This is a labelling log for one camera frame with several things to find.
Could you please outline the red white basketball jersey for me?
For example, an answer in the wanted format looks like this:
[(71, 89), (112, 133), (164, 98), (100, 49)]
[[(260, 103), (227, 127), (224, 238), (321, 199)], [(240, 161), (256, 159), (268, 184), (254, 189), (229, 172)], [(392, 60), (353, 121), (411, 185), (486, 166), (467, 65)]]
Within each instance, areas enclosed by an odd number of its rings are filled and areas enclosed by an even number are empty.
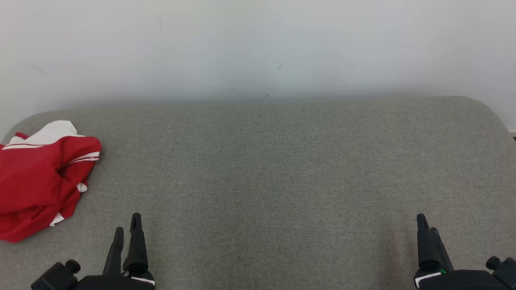
[(87, 179), (101, 154), (101, 143), (95, 137), (77, 133), (70, 121), (58, 120), (44, 126), (40, 131), (22, 138), (20, 133), (0, 149), (20, 168), (33, 166), (48, 176), (56, 170), (63, 180), (69, 180), (80, 193), (87, 191)]

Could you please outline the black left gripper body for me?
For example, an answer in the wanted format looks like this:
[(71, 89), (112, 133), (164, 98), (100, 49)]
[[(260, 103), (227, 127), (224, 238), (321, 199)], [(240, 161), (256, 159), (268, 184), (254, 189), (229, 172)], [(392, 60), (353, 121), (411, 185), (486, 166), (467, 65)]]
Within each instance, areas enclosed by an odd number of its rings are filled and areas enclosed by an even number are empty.
[(156, 282), (149, 270), (131, 268), (118, 275), (88, 275), (71, 290), (156, 290)]

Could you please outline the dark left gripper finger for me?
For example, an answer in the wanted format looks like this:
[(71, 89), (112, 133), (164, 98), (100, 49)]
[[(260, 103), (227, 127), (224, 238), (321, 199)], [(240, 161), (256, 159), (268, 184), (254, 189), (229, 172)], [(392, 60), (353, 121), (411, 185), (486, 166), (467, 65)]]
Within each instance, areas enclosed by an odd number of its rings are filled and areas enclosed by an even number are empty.
[(121, 274), (121, 253), (124, 247), (124, 229), (118, 226), (114, 240), (109, 248), (108, 256), (103, 268), (103, 275)]
[(128, 273), (144, 273), (149, 268), (149, 262), (142, 219), (139, 213), (134, 213), (131, 217), (130, 233), (129, 250), (123, 263), (123, 270)]

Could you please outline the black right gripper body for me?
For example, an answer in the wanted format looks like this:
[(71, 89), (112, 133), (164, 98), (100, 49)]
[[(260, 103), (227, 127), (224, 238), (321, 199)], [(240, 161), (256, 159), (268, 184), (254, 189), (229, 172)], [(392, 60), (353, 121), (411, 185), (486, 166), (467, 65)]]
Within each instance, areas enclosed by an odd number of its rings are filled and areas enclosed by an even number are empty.
[(414, 276), (417, 290), (504, 290), (504, 284), (483, 270), (422, 272)]

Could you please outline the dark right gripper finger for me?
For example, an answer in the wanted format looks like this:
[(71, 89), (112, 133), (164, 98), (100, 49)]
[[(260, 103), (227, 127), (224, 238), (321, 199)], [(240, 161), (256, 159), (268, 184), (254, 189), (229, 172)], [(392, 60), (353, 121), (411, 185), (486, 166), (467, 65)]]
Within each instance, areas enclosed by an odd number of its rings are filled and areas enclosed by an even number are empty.
[(442, 270), (454, 271), (453, 265), (450, 262), (450, 258), (448, 256), (445, 246), (441, 240), (441, 236), (440, 236), (440, 233), (438, 232), (437, 228), (431, 228), (431, 239), (433, 242), (435, 255), (441, 265)]
[(418, 224), (418, 266), (422, 271), (439, 271), (440, 262), (435, 253), (434, 244), (431, 238), (431, 228), (423, 213), (416, 217)]

